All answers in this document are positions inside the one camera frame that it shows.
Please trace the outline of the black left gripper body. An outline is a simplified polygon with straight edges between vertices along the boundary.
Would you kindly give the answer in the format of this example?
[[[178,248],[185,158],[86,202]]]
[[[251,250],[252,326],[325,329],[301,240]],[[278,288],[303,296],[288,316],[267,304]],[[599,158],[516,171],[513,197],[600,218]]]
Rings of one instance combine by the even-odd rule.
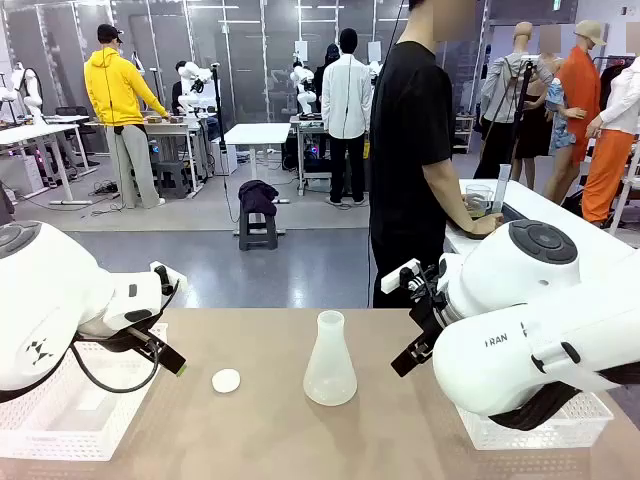
[[[109,338],[86,336],[77,332],[74,335],[74,341],[97,343],[107,351],[114,353],[123,353],[129,350],[134,350],[142,352],[143,354],[152,354],[153,346],[155,346],[158,351],[161,351],[165,346],[165,342],[150,331],[140,331],[133,327],[120,330]]]

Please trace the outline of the person's right hand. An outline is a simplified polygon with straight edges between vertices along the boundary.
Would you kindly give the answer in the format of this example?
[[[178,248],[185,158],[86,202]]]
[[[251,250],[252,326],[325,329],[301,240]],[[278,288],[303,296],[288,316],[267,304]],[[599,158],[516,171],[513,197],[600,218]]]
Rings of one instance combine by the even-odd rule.
[[[492,213],[471,219],[469,226],[464,227],[463,231],[467,238],[482,240],[497,230],[503,223],[504,216],[502,213]]]

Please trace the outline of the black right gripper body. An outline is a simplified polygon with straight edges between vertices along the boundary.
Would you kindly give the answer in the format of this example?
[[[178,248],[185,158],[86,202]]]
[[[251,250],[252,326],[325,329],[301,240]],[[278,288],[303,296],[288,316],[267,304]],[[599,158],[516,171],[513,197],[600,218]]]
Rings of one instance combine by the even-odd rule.
[[[409,311],[410,318],[422,332],[407,347],[408,350],[432,350],[436,340],[446,327],[442,312],[447,306],[443,293],[414,293]]]

